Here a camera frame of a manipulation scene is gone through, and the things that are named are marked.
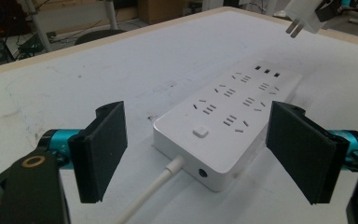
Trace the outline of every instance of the power outlet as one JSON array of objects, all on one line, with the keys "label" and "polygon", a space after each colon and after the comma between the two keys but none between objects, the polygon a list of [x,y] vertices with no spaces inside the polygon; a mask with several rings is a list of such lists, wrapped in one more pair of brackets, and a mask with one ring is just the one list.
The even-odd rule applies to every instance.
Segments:
[{"label": "power outlet", "polygon": [[272,101],[290,99],[302,76],[261,60],[236,64],[154,123],[154,146],[214,191],[223,190],[266,135]]}]

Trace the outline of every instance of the robotic arm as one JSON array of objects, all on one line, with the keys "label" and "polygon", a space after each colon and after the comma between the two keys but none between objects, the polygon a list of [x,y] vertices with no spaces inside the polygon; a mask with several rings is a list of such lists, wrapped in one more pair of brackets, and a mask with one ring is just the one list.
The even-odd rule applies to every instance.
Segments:
[{"label": "robotic arm", "polygon": [[[341,169],[358,172],[358,132],[327,131],[305,110],[273,102],[266,145],[310,204],[330,203]],[[350,224],[358,224],[358,183],[347,206]]]},{"label": "robotic arm", "polygon": [[286,33],[292,38],[303,29],[316,34],[327,21],[341,13],[344,7],[357,8],[358,0],[292,0],[284,9],[293,21]]},{"label": "robotic arm", "polygon": [[103,199],[125,149],[124,102],[104,105],[84,130],[49,130],[0,174],[0,224],[69,224],[59,169],[74,169],[82,203]]}]

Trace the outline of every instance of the plug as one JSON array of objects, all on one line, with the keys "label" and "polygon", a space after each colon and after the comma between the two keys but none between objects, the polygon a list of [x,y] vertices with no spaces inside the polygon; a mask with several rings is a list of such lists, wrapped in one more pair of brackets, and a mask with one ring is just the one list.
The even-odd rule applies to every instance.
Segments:
[{"label": "plug", "polygon": [[286,33],[291,34],[292,38],[295,38],[302,29],[316,34],[326,21],[339,13],[340,7],[339,0],[292,0],[284,9],[286,15],[293,21]]},{"label": "plug", "polygon": [[154,146],[213,191],[223,190],[263,144],[272,101],[288,101],[302,76],[258,59],[234,65],[154,123]]}]

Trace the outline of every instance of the teal joint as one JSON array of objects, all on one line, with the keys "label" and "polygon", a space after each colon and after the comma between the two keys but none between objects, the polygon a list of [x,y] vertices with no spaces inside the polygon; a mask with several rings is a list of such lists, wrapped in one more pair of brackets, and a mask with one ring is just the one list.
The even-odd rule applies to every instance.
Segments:
[{"label": "teal joint", "polygon": [[358,141],[356,137],[345,130],[339,130],[339,131],[328,131],[333,135],[337,135],[340,137],[345,138],[348,142],[350,142],[350,145],[348,146],[347,156],[345,158],[345,162],[347,164],[351,164],[354,161],[358,161]]},{"label": "teal joint", "polygon": [[72,164],[71,150],[68,145],[68,140],[70,137],[78,134],[81,130],[58,130],[50,140],[50,145],[48,146],[48,150],[56,150],[61,155],[63,155],[66,159],[68,159],[69,163],[64,165],[62,169],[74,169],[74,165]]},{"label": "teal joint", "polygon": [[341,5],[344,7],[349,7],[351,4],[351,0],[342,0]]}]

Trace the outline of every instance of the plug prongs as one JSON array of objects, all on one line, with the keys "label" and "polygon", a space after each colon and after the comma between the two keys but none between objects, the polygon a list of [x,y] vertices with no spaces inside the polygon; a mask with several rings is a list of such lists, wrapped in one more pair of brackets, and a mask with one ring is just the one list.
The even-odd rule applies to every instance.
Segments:
[{"label": "plug prongs", "polygon": [[304,25],[300,23],[299,20],[294,20],[292,24],[287,28],[286,33],[291,34],[292,38],[296,38],[296,36],[301,32],[304,28]]}]

